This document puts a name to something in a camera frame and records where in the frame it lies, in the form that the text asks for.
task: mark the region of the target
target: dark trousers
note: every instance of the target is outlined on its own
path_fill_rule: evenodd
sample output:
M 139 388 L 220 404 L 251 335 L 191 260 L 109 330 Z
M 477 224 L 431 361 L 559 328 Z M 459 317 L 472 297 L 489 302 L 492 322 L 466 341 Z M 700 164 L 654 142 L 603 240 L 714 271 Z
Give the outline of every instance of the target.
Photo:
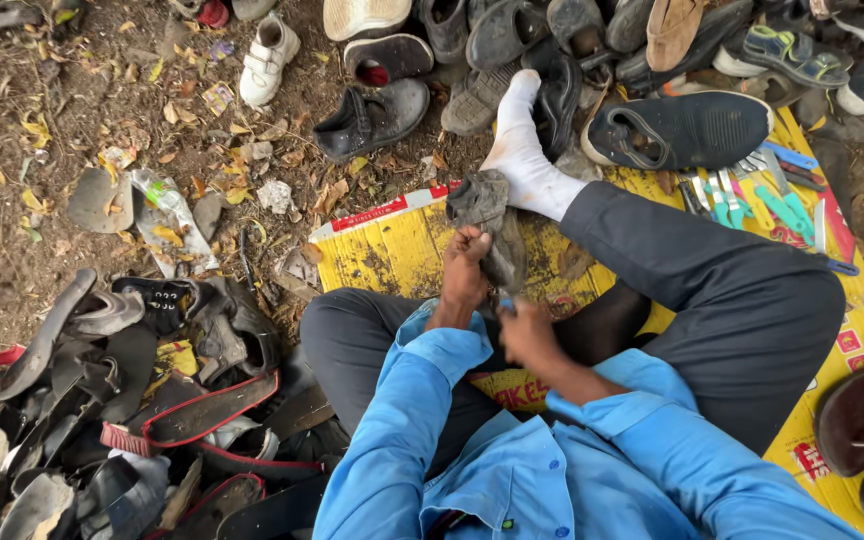
M 839 280 L 803 251 L 606 181 L 583 189 L 559 228 L 629 288 L 677 313 L 642 350 L 675 367 L 702 415 L 761 456 L 833 346 L 845 312 Z M 396 331 L 421 303 L 338 289 L 306 307 L 301 342 L 350 433 L 375 395 Z M 569 335 L 576 339 L 576 332 Z M 506 367 L 498 356 L 486 364 L 483 371 Z M 492 399 L 460 381 L 429 478 L 498 411 Z

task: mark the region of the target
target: yellow knife handle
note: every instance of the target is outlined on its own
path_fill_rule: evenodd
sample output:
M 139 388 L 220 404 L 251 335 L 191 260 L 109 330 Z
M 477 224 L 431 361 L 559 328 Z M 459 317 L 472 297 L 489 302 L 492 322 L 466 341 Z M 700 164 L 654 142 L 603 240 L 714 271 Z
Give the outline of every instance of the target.
M 772 219 L 769 213 L 768 206 L 759 195 L 756 195 L 756 183 L 751 178 L 742 178 L 738 180 L 738 187 L 742 189 L 742 194 L 745 195 L 745 202 L 749 203 L 751 213 L 755 216 L 755 221 L 759 227 L 766 231 L 772 231 L 776 227 L 776 221 Z

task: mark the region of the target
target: shirt sleeve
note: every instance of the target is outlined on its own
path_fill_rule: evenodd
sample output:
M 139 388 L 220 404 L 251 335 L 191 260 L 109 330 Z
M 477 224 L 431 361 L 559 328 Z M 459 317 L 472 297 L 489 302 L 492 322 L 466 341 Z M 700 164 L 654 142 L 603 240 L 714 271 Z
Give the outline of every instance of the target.
M 864 538 L 791 474 L 703 418 L 689 387 L 666 362 L 627 350 L 595 369 L 633 391 L 582 406 L 552 391 L 549 409 L 615 445 L 713 537 Z
M 426 302 L 399 329 L 375 396 L 325 488 L 315 540 L 423 537 L 424 478 L 452 387 L 493 351 L 478 313 L 468 330 L 422 333 L 434 307 Z

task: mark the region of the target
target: pile of shoe scraps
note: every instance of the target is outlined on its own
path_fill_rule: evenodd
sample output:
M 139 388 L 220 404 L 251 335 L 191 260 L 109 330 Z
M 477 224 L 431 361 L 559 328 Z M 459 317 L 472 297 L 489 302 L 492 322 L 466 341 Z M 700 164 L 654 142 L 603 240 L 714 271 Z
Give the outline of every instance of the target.
M 350 439 L 301 351 L 234 279 L 95 282 L 0 352 L 0 540 L 309 538 Z
M 553 163 L 578 131 L 584 153 L 603 165 L 707 165 L 688 157 L 697 148 L 725 151 L 733 165 L 748 152 L 729 143 L 755 149 L 769 133 L 764 117 L 743 113 L 756 104 L 795 105 L 812 135 L 864 144 L 864 1 L 324 0 L 323 24 L 331 40 L 352 40 L 342 55 L 347 72 L 378 87 L 347 87 L 338 110 L 313 129 L 334 161 L 407 137 L 429 104 L 417 78 L 445 80 L 438 75 L 455 67 L 466 74 L 452 84 L 441 128 L 459 136 L 489 129 L 512 75 L 537 70 L 534 118 Z M 249 53 L 246 72 L 261 76 L 260 63 L 272 62 L 268 72 L 281 77 L 298 41 L 284 25 L 272 32 L 275 44 L 259 34 L 263 48 Z M 601 97 L 577 117 L 584 89 Z M 730 93 L 668 99 L 715 91 Z M 614 103 L 626 98 L 664 99 Z M 708 124 L 726 112 L 737 115 L 730 129 Z M 659 120 L 668 116 L 677 120 Z

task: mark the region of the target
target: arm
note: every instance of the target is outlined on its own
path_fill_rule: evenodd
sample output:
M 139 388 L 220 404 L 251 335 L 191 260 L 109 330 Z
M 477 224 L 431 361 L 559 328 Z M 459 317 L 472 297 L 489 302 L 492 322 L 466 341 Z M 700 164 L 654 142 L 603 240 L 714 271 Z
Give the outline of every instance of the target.
M 375 396 L 322 496 L 316 540 L 423 537 L 424 477 L 452 387 L 493 352 L 474 312 L 486 294 L 478 262 L 490 239 L 462 231 L 442 256 L 441 299 L 426 301 L 402 324 L 386 355 Z
M 666 362 L 626 350 L 586 368 L 562 352 L 537 310 L 518 300 L 515 307 L 517 314 L 500 314 L 503 340 L 514 362 L 553 387 L 546 397 L 549 409 L 615 445 L 711 535 L 863 538 L 791 474 L 706 421 Z

